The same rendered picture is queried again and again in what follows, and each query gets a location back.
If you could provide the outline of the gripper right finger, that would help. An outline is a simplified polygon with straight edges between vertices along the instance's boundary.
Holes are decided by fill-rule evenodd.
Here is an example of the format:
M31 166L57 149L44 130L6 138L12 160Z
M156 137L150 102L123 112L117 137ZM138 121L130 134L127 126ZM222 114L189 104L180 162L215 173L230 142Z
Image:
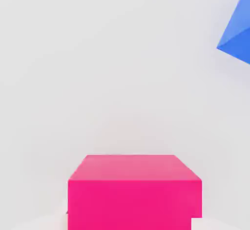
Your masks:
M210 218L192 218L191 230L230 230L230 226Z

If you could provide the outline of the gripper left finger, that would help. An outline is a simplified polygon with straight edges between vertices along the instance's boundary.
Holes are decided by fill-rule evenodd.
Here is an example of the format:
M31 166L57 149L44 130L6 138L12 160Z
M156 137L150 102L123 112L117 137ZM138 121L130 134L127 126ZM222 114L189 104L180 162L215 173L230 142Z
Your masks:
M34 220L29 230L68 230L68 210Z

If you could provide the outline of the small pink cube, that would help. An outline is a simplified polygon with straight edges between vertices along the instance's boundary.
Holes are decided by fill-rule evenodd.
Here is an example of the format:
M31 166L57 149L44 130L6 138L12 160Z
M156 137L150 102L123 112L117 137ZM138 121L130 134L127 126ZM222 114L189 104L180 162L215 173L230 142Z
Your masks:
M175 155L88 155L68 180L68 230L191 230L202 180Z

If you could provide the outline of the large blue box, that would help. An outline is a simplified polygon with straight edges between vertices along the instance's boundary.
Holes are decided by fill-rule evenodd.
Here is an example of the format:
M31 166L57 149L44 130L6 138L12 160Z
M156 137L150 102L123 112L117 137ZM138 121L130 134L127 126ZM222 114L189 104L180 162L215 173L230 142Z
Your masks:
M250 0L239 0L217 49L250 64Z

